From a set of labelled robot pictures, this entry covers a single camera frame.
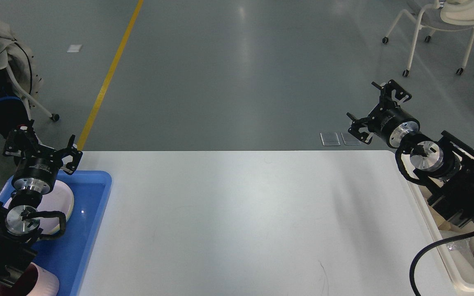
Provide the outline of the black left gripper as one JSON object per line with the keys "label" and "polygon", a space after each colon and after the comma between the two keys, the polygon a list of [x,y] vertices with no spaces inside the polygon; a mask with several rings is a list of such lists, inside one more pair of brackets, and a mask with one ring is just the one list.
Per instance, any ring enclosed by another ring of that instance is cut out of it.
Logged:
{"label": "black left gripper", "polygon": [[83,152],[77,148],[73,134],[67,146],[54,151],[54,159],[43,159],[40,142],[33,128],[34,120],[19,125],[8,133],[2,155],[14,157],[16,170],[12,179],[13,195],[29,190],[42,195],[54,189],[58,171],[71,176],[78,168]]}

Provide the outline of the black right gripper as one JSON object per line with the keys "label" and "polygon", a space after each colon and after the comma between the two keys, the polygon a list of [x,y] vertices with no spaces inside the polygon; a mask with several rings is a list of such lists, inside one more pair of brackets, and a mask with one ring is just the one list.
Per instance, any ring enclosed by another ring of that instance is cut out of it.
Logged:
{"label": "black right gripper", "polygon": [[351,120],[348,133],[367,145],[376,136],[384,140],[390,148],[399,148],[403,137],[408,133],[420,131],[419,121],[399,107],[412,99],[412,94],[394,79],[382,84],[371,84],[380,90],[377,107],[364,118],[356,118],[347,112],[346,116]]}

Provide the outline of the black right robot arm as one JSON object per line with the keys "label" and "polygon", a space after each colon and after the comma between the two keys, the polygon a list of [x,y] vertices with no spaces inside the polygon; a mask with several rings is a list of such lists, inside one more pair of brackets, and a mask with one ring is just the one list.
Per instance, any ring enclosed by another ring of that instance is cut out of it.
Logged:
{"label": "black right robot arm", "polygon": [[[402,176],[429,190],[428,204],[436,212],[458,227],[474,223],[474,149],[448,131],[442,131],[437,141],[423,134],[420,122],[401,107],[412,95],[393,79],[372,85],[380,92],[379,101],[363,118],[347,114],[350,135],[365,144],[370,144],[374,136],[380,137],[395,150]],[[415,271],[421,257],[442,244],[472,237],[474,231],[441,239],[416,254],[409,268],[409,281],[416,296],[420,292]]]}

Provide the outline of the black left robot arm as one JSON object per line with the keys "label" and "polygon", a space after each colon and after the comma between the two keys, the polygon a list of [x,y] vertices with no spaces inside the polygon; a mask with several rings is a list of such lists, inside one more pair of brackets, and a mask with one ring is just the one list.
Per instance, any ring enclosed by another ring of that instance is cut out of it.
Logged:
{"label": "black left robot arm", "polygon": [[38,241],[56,240],[64,235],[66,214],[60,210],[39,210],[42,197],[51,193],[60,170],[72,175],[81,161],[82,151],[72,135],[65,148],[43,145],[33,128],[12,129],[6,137],[3,155],[17,159],[11,184],[11,203],[0,201],[0,284],[11,288],[36,257],[32,246]]}

